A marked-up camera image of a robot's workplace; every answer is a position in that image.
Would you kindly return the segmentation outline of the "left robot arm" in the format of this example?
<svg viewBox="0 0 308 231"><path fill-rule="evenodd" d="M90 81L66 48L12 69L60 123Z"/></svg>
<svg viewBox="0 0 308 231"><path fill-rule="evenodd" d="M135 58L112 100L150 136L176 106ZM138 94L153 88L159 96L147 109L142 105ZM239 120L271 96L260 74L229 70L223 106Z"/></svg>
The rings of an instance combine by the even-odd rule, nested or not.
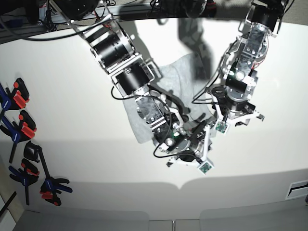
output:
<svg viewBox="0 0 308 231"><path fill-rule="evenodd" d="M210 90L216 111L214 129L226 133L231 125L248 125L264 116L250 103L257 86L256 68L265 60L269 37L277 36L288 10L287 0L254 0L246 15L249 25L225 55L221 68L223 82Z"/></svg>

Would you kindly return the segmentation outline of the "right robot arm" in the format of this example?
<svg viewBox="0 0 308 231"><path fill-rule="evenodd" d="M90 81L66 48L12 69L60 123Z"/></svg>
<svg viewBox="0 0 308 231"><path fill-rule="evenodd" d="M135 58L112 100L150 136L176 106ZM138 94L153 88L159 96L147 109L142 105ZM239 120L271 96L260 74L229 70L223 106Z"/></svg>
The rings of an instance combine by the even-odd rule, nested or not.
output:
<svg viewBox="0 0 308 231"><path fill-rule="evenodd" d="M52 0L51 6L89 46L96 62L113 84L118 100L130 102L137 115L135 133L150 138L154 156L166 158L167 165L195 166L202 173L214 165L208 159L210 125L193 125L176 102L151 85L157 69L136 49L132 37L108 12L85 30L75 22L90 15L103 0Z"/></svg>

